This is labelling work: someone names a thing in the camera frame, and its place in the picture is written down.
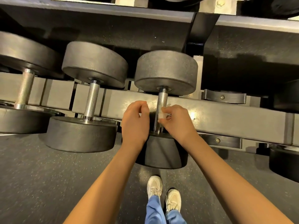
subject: person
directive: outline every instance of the person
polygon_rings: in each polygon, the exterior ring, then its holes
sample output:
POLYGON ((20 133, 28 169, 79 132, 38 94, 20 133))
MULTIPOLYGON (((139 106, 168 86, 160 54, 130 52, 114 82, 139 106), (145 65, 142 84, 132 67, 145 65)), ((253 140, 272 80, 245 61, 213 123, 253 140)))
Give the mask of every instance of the person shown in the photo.
MULTIPOLYGON (((292 223, 207 145, 195 130, 187 109, 174 105, 162 108, 162 111, 171 116, 159 119, 159 122, 195 160, 232 223, 292 223)), ((64 224, 115 223, 130 172, 148 138, 149 113, 146 101, 136 101, 128 106, 122 119, 123 142, 120 149, 64 224)), ((178 190, 170 189, 167 193, 166 218, 160 202, 160 177, 149 179, 147 192, 146 224, 164 224, 166 219, 170 224, 186 223, 180 215, 178 190)))

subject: black floor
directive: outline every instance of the black floor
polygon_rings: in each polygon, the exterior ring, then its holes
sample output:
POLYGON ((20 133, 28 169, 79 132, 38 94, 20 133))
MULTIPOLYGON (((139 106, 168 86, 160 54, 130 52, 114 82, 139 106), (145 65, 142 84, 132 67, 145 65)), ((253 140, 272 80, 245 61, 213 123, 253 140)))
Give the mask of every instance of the black floor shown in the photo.
MULTIPOLYGON (((0 136, 0 223, 62 223, 120 147, 97 154, 52 150, 43 135, 0 136)), ((229 151, 226 162, 271 200, 294 223, 299 223, 299 183, 268 168, 268 157, 229 151)), ((159 170, 135 164, 125 190, 117 223, 144 223, 146 184, 153 174, 182 196, 187 223, 231 223, 196 163, 159 170)))

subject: person's left hand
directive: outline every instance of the person's left hand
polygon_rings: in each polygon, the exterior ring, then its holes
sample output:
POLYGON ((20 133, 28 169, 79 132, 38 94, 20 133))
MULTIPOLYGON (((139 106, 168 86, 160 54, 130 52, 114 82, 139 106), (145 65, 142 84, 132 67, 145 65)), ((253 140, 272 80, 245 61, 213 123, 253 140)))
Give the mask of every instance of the person's left hand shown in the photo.
POLYGON ((130 104, 123 115, 121 127, 123 144, 141 151, 150 131, 150 110, 147 102, 135 101, 130 104))

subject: foot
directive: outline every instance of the foot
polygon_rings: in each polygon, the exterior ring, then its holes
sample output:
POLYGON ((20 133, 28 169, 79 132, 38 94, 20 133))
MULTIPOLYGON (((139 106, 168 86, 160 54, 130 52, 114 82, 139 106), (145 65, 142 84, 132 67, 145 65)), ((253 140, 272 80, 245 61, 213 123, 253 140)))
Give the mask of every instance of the foot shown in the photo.
POLYGON ((147 194, 150 198, 153 195, 156 195, 160 198, 162 193, 162 180, 159 176, 153 175, 149 178, 147 182, 147 194))
POLYGON ((170 189, 166 194, 166 212, 176 209, 180 212, 182 200, 180 192, 177 189, 170 189))

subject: jeans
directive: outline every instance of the jeans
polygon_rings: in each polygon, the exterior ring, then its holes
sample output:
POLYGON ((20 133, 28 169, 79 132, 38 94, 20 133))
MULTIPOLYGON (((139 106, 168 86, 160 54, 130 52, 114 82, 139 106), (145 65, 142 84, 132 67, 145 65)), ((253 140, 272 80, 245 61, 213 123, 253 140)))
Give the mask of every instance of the jeans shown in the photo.
POLYGON ((161 207, 161 202, 158 196, 151 196, 147 203, 147 215, 145 224, 187 224, 178 210, 171 210, 166 213, 161 207))

